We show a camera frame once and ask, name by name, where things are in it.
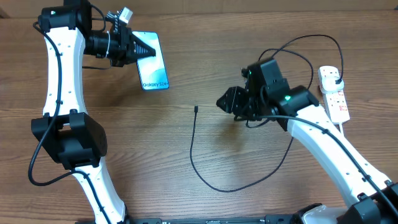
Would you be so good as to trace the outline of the blue Galaxy smartphone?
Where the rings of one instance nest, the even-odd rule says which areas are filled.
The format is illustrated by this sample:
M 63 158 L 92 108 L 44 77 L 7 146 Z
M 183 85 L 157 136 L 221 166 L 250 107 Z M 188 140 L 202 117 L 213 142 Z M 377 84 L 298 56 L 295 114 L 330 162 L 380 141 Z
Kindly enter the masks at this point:
M 168 89 L 169 79 L 158 34 L 147 31 L 133 31 L 132 33 L 155 50 L 155 56 L 137 61 L 142 89 L 145 91 Z

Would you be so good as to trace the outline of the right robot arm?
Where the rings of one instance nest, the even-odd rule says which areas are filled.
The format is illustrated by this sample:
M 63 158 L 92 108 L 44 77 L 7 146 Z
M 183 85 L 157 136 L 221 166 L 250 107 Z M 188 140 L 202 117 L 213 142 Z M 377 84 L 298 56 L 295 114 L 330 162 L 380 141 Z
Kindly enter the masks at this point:
M 277 121 L 312 153 L 346 205 L 329 208 L 316 203 L 295 213 L 291 223 L 397 223 L 397 184 L 353 147 L 307 88 L 289 87 L 273 58 L 241 73 L 245 87 L 228 88 L 217 106 L 236 120 Z

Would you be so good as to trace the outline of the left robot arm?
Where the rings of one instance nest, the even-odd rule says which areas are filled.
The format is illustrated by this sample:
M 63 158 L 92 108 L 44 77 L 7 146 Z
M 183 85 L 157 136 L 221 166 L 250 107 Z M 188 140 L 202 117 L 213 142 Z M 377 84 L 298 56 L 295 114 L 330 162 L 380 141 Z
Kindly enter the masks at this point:
M 108 59 L 122 67 L 156 55 L 154 48 L 128 27 L 132 11 L 100 15 L 111 28 L 93 28 L 89 1 L 65 1 L 42 9 L 34 29 L 44 37 L 48 55 L 48 87 L 43 115 L 31 121 L 37 149 L 46 150 L 66 176 L 76 178 L 95 215 L 95 223 L 132 223 L 106 167 L 104 128 L 88 115 L 83 96 L 83 57 Z

